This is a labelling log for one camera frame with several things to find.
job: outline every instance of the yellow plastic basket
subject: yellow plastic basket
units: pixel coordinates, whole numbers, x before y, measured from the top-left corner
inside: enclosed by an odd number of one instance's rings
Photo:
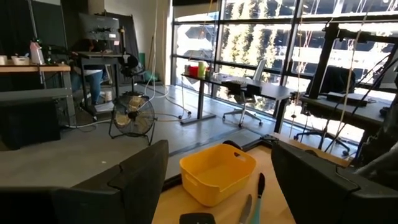
[[[180,167],[184,189],[202,205],[213,207],[247,184],[256,160],[220,144],[184,157]]]

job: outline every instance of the floor fan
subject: floor fan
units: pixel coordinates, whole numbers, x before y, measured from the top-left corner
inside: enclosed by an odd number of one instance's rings
[[[146,137],[148,145],[152,143],[155,129],[155,110],[149,97],[132,91],[124,93],[115,99],[112,110],[112,122],[109,125],[109,136],[112,139],[120,136]],[[121,132],[116,136],[111,134],[113,124]]]

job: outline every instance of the knife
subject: knife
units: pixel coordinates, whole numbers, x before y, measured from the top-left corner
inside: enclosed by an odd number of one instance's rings
[[[239,224],[245,224],[246,220],[249,218],[250,215],[250,210],[251,210],[251,195],[248,195],[248,199],[246,200],[246,203],[244,204],[241,217],[239,218]]]
[[[259,185],[257,188],[257,201],[256,201],[256,206],[254,207],[254,214],[250,224],[260,223],[261,197],[265,187],[266,187],[266,177],[264,176],[264,174],[260,173]]]

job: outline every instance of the standing desk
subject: standing desk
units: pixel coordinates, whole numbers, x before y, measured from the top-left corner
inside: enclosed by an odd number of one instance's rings
[[[341,113],[344,108],[342,103],[337,106],[336,111],[332,114],[337,102],[328,101],[325,96],[319,96],[318,99],[311,99],[307,96],[303,96],[300,100],[305,103],[305,108],[317,117],[334,120],[340,120],[341,118]],[[384,118],[380,115],[379,110],[383,106],[390,106],[390,104],[391,102],[376,99],[375,103],[368,103],[365,107],[359,107],[354,115],[352,115],[352,112],[355,106],[346,105],[343,122],[364,130],[358,148],[361,147],[362,143],[367,141],[370,135],[378,132],[384,122]]]
[[[279,102],[279,104],[277,105],[277,111],[275,113],[276,114],[276,122],[275,122],[274,132],[280,133],[280,130],[282,128],[282,124],[284,121],[285,109],[286,109],[287,103],[289,102],[289,98],[292,96],[292,93],[294,92],[294,90],[284,87],[284,86],[273,85],[271,83],[264,83],[261,81],[255,81],[255,80],[248,79],[248,78],[234,77],[231,75],[219,74],[217,78],[213,78],[213,77],[198,78],[198,77],[192,77],[192,76],[186,75],[186,74],[182,74],[182,76],[200,81],[200,86],[199,86],[197,117],[188,119],[185,121],[181,121],[181,124],[192,124],[192,123],[196,123],[199,121],[203,121],[206,119],[216,117],[215,114],[209,114],[206,116],[202,115],[203,101],[204,101],[204,97],[205,97],[205,83],[211,83],[214,85],[225,86],[223,84],[223,81],[240,80],[240,81],[246,82],[247,84],[261,86],[262,90],[261,90],[261,94],[259,96]]]
[[[0,73],[16,73],[16,72],[58,72],[62,77],[63,87],[46,88],[40,90],[24,90],[24,91],[7,91],[0,92],[0,101],[16,101],[16,100],[32,100],[38,98],[65,98],[68,109],[68,119],[70,124],[75,124],[75,106],[72,97],[72,85],[70,82],[70,67],[68,65],[0,65]]]
[[[346,160],[337,158],[310,146],[306,146],[280,134],[274,133],[272,136],[299,149],[311,150],[318,154],[319,157],[334,162],[339,166],[347,167],[349,164]],[[160,195],[152,223],[175,224],[178,223],[180,215],[195,212],[211,213],[215,217],[217,223],[238,223],[239,216],[248,194],[251,194],[253,198],[251,207],[252,216],[254,203],[257,200],[257,183],[260,172],[262,172],[266,177],[266,188],[261,199],[260,223],[295,223],[275,176],[274,167],[272,166],[271,161],[271,149],[266,146],[256,146],[248,151],[248,154],[255,158],[257,165],[245,188],[236,192],[215,207],[205,207],[186,192],[182,185],[172,187]]]
[[[102,53],[102,52],[77,52],[80,59],[80,67],[84,70],[85,65],[112,65],[115,71],[114,82],[116,89],[116,98],[119,97],[119,58],[124,57],[123,54],[114,54],[114,53]],[[81,74],[82,86],[83,86],[83,97],[84,97],[84,105],[83,109],[92,115],[93,119],[96,121],[96,111],[92,108],[88,107],[87,100],[87,87],[86,87],[86,79],[84,78],[84,74]]]

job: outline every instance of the person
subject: person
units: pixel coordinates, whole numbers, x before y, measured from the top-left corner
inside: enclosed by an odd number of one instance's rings
[[[97,40],[81,39],[76,42],[72,48],[73,56],[77,56],[77,52],[103,52],[104,44]],[[80,89],[82,84],[81,79],[81,68],[78,60],[70,72],[70,78],[72,82],[72,92],[76,92]],[[83,71],[86,81],[90,84],[91,104],[97,105],[101,93],[101,82],[104,75],[104,65],[85,65]]]

